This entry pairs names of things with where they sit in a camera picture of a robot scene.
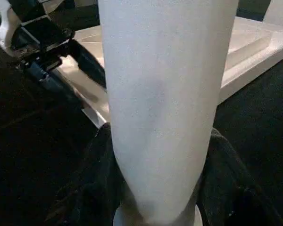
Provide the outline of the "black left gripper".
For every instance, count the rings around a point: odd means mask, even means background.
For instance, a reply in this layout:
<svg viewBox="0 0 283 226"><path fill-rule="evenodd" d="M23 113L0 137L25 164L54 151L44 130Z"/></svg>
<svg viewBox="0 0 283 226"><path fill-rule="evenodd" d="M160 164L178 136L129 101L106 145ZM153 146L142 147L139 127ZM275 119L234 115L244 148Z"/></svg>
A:
<svg viewBox="0 0 283 226"><path fill-rule="evenodd" d="M83 107L82 100L73 89L51 70L62 64L61 57L69 54L81 71L102 88L106 88L105 70L83 45L72 40L75 32L56 25L48 16L20 24L13 35L13 53L20 61L21 69L58 101L72 107Z"/></svg>

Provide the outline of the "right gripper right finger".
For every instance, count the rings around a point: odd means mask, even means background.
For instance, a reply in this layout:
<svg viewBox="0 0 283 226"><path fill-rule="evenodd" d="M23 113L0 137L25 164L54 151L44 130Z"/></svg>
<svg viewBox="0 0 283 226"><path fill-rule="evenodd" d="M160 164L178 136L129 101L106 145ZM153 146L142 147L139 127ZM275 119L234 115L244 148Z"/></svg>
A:
<svg viewBox="0 0 283 226"><path fill-rule="evenodd" d="M197 200L206 226L280 226L282 218L231 143L212 129Z"/></svg>

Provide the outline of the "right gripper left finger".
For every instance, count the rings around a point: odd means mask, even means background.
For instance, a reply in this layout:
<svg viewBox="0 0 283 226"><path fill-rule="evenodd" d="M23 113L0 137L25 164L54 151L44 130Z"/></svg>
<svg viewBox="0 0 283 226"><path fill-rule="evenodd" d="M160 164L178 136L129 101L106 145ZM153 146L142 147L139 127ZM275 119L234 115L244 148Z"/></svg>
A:
<svg viewBox="0 0 283 226"><path fill-rule="evenodd" d="M48 226L111 226L124 196L125 180L116 162L111 125L103 124L87 145L70 181L58 191Z"/></svg>

